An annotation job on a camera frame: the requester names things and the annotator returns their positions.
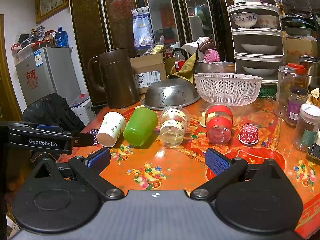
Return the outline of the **purple polka dot cupcake liner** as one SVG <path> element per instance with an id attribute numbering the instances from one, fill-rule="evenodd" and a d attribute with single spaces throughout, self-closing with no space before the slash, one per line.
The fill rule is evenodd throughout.
<path id="1" fill-rule="evenodd" d="M 87 132 L 88 134 L 93 135 L 93 139 L 94 139 L 93 145 L 99 144 L 99 142 L 97 141 L 97 134 L 98 134 L 98 132 L 99 132 L 99 129 L 96 129 L 96 128 L 90 129 L 90 130 Z"/>

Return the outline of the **blue white snack bag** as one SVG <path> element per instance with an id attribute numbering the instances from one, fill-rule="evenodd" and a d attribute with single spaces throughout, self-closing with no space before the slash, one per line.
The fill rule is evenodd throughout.
<path id="1" fill-rule="evenodd" d="M 148 7 L 132 9 L 133 40 L 136 50 L 148 49 L 155 44 Z"/>

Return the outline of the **white storage box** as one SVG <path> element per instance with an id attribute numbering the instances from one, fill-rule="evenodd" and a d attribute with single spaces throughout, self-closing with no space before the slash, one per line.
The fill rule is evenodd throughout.
<path id="1" fill-rule="evenodd" d="M 71 110 L 86 126 L 95 117 L 92 103 L 87 93 L 79 95 L 70 105 Z"/>

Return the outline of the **black bag on chair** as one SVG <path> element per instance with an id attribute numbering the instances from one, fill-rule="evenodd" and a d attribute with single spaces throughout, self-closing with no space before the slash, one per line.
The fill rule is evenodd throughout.
<path id="1" fill-rule="evenodd" d="M 56 93 L 31 103 L 23 112 L 23 122 L 58 126 L 64 132 L 80 133 L 84 123 L 71 110 L 67 100 Z"/>

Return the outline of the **white paper cup leaf print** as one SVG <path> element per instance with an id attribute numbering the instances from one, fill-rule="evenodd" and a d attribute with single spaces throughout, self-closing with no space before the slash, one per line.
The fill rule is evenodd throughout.
<path id="1" fill-rule="evenodd" d="M 117 112 L 108 112 L 97 133 L 97 141 L 104 147 L 113 147 L 126 127 L 125 118 Z"/>

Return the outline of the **steel colander bowl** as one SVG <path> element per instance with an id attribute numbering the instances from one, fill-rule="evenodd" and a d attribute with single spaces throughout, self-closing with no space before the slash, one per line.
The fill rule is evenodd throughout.
<path id="1" fill-rule="evenodd" d="M 199 99 L 200 96 L 191 82 L 174 78 L 153 83 L 141 104 L 151 110 L 160 111 L 170 106 L 188 106 Z"/>

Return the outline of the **red label drink bottle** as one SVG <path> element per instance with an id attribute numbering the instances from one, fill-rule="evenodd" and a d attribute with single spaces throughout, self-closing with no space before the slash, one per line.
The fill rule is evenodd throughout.
<path id="1" fill-rule="evenodd" d="M 181 70 L 182 66 L 185 63 L 185 57 L 182 54 L 181 48 L 175 49 L 174 57 L 175 57 L 175 70 L 178 72 Z"/>

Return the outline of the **clear plastic cup yellow band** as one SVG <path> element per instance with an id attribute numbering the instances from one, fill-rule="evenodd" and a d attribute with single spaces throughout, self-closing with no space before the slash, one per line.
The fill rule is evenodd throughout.
<path id="1" fill-rule="evenodd" d="M 170 106 L 161 113 L 159 139 L 166 147 L 180 146 L 190 124 L 189 112 L 180 106 Z"/>

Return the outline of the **clear glass jar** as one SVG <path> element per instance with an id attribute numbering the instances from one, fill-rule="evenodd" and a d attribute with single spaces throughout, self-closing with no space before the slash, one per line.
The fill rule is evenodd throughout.
<path id="1" fill-rule="evenodd" d="M 274 113 L 279 118 L 284 119 L 287 102 L 290 94 L 290 87 L 295 82 L 295 69 L 289 66 L 279 66 L 276 101 L 274 103 Z"/>

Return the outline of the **red polka dot cupcake liner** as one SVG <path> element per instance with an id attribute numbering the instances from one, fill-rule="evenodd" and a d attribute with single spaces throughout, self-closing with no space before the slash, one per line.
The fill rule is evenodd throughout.
<path id="1" fill-rule="evenodd" d="M 255 145 L 258 141 L 258 126 L 246 123 L 241 128 L 239 141 L 244 145 Z"/>

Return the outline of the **blue floral ceramic bowl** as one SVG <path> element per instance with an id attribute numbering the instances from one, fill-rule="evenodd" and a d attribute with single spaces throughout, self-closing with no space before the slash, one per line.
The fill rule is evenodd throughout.
<path id="1" fill-rule="evenodd" d="M 251 28 L 256 24 L 258 15 L 252 12 L 236 12 L 231 14 L 231 17 L 240 28 Z"/>

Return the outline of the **pink floral ceramic bowl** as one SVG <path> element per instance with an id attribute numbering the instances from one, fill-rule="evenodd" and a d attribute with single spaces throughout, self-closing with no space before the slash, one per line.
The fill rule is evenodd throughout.
<path id="1" fill-rule="evenodd" d="M 279 29 L 279 17 L 272 15 L 258 15 L 256 25 L 259 28 Z"/>

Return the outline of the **blue water bottle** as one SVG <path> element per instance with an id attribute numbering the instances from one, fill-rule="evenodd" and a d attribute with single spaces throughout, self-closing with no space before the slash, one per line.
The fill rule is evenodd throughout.
<path id="1" fill-rule="evenodd" d="M 68 35 L 67 32 L 62 29 L 62 27 L 58 27 L 56 33 L 56 42 L 58 47 L 68 47 Z"/>

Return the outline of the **green plastic cup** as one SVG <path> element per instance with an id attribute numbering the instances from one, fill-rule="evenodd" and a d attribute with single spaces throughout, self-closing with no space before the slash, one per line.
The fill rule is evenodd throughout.
<path id="1" fill-rule="evenodd" d="M 133 146 L 142 146 L 158 125 L 157 114 L 145 107 L 136 108 L 124 131 L 124 139 Z"/>

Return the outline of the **brown plastic pitcher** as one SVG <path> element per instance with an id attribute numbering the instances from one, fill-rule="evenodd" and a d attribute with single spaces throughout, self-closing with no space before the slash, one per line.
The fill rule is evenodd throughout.
<path id="1" fill-rule="evenodd" d="M 99 65 L 102 86 L 95 79 L 95 64 Z M 89 60 L 88 68 L 93 87 L 105 93 L 110 108 L 124 108 L 139 101 L 139 91 L 127 49 L 112 49 L 95 56 Z"/>

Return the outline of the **cardboard box with label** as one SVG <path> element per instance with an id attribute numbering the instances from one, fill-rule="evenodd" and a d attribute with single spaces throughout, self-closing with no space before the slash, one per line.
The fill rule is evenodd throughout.
<path id="1" fill-rule="evenodd" d="M 153 83 L 167 78 L 162 53 L 131 58 L 130 63 L 140 94 L 145 94 Z"/>

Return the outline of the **white lid spice jar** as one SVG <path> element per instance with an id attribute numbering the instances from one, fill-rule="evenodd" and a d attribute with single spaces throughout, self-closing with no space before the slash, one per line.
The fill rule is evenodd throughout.
<path id="1" fill-rule="evenodd" d="M 319 131 L 320 109 L 319 107 L 304 103 L 300 106 L 298 121 L 293 137 L 293 145 L 300 151 L 306 151 L 308 146 L 314 143 Z"/>

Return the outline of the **red lid jar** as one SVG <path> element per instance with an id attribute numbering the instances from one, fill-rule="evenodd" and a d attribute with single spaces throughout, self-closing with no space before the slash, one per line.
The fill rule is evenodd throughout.
<path id="1" fill-rule="evenodd" d="M 307 88 L 308 80 L 306 76 L 305 67 L 301 64 L 296 64 L 296 63 L 288 63 L 287 66 L 295 69 L 294 86 Z"/>

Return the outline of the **clear cup red knit sleeve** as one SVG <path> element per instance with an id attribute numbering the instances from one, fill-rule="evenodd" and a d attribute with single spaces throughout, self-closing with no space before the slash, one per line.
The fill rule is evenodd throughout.
<path id="1" fill-rule="evenodd" d="M 224 145 L 232 137 L 233 113 L 227 105 L 209 105 L 205 110 L 204 123 L 210 143 Z"/>

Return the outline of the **gold framed wall clock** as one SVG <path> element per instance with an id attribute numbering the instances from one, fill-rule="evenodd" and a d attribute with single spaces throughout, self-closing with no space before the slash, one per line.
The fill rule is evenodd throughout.
<path id="1" fill-rule="evenodd" d="M 69 6 L 69 0 L 34 0 L 35 21 L 40 24 Z"/>

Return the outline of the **dark brown wardrobe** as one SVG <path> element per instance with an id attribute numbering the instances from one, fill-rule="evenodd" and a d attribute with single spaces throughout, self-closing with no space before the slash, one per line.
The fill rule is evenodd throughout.
<path id="1" fill-rule="evenodd" d="M 154 41 L 167 46 L 208 36 L 220 58 L 234 61 L 231 26 L 225 0 L 69 0 L 76 46 L 85 84 L 94 108 L 107 104 L 94 88 L 88 62 L 108 50 L 126 48 L 130 57 L 141 54 L 134 46 L 134 9 L 147 7 Z"/>

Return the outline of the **yellow cupcake liner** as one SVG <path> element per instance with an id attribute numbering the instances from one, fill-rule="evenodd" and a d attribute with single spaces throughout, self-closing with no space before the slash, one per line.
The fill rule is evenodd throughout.
<path id="1" fill-rule="evenodd" d="M 200 125 L 201 125 L 202 127 L 204 127 L 204 128 L 206 128 L 206 119 L 205 119 L 205 116 L 206 116 L 206 113 L 203 112 L 203 113 L 201 114 L 201 120 L 200 120 Z"/>

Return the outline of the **white tiered dish rack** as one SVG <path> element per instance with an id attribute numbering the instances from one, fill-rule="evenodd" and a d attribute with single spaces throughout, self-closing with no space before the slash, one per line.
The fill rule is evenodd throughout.
<path id="1" fill-rule="evenodd" d="M 280 11 L 276 0 L 225 0 L 225 3 L 231 25 L 235 71 L 238 74 L 262 77 L 264 84 L 274 85 L 277 83 L 278 67 L 285 63 L 284 34 L 281 30 Z M 256 24 L 251 28 L 240 28 L 231 17 L 231 14 L 236 12 L 277 16 L 280 28 L 259 28 Z M 267 55 L 252 54 L 246 52 L 242 44 L 277 46 L 277 50 Z"/>

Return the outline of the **purple label spice jar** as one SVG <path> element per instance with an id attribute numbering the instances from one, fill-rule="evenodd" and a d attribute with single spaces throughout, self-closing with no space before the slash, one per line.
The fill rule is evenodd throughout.
<path id="1" fill-rule="evenodd" d="M 306 88 L 298 86 L 290 87 L 290 94 L 288 97 L 285 116 L 285 121 L 289 126 L 296 126 L 299 118 L 300 107 L 302 104 L 306 103 L 307 95 L 308 90 Z"/>

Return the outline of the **silver refrigerator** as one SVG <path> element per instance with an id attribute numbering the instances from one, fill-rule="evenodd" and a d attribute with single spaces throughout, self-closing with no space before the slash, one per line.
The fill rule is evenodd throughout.
<path id="1" fill-rule="evenodd" d="M 68 47 L 43 47 L 16 66 L 20 87 L 29 106 L 56 93 L 69 105 L 81 94 Z"/>

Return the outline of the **olive yellow cloth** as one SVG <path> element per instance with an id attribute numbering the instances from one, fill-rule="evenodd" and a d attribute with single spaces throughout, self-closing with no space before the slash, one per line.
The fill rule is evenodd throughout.
<path id="1" fill-rule="evenodd" d="M 194 83 L 194 68 L 197 60 L 196 53 L 193 53 L 189 59 L 183 64 L 180 70 L 176 70 L 175 64 L 171 67 L 167 79 L 180 78 Z"/>

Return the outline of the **white plate in rack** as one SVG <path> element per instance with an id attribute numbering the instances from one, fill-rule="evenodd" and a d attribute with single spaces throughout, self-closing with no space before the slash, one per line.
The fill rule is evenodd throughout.
<path id="1" fill-rule="evenodd" d="M 242 48 L 252 54 L 273 54 L 277 50 L 277 46 L 260 45 L 260 44 L 242 44 Z"/>

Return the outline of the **pink knit item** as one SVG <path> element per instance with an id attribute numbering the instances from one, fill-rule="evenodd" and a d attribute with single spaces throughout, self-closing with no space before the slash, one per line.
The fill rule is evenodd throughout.
<path id="1" fill-rule="evenodd" d="M 219 62 L 220 56 L 218 52 L 215 49 L 208 49 L 205 51 L 203 55 L 204 61 L 206 63 L 213 63 L 213 62 Z"/>

